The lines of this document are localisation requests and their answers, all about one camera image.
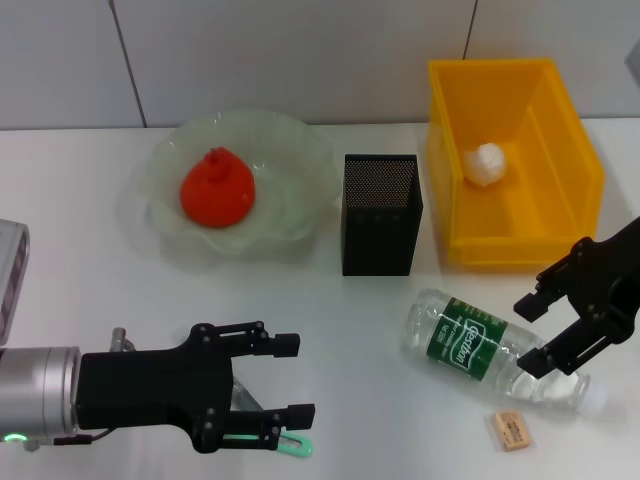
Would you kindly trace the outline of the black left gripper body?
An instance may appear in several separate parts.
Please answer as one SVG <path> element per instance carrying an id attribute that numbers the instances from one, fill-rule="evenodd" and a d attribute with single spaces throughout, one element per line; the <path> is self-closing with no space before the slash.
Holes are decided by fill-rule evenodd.
<path id="1" fill-rule="evenodd" d="M 77 422 L 83 430 L 171 425 L 192 441 L 220 441 L 231 389 L 231 357 L 217 329 L 197 324 L 170 349 L 84 354 Z"/>

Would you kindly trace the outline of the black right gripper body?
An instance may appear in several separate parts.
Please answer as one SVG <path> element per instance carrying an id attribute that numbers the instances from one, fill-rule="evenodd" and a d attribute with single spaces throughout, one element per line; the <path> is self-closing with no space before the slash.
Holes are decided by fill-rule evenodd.
<path id="1" fill-rule="evenodd" d="M 603 241 L 578 240 L 537 277 L 542 310 L 565 297 L 581 320 L 602 337 L 625 341 L 639 309 L 639 220 Z"/>

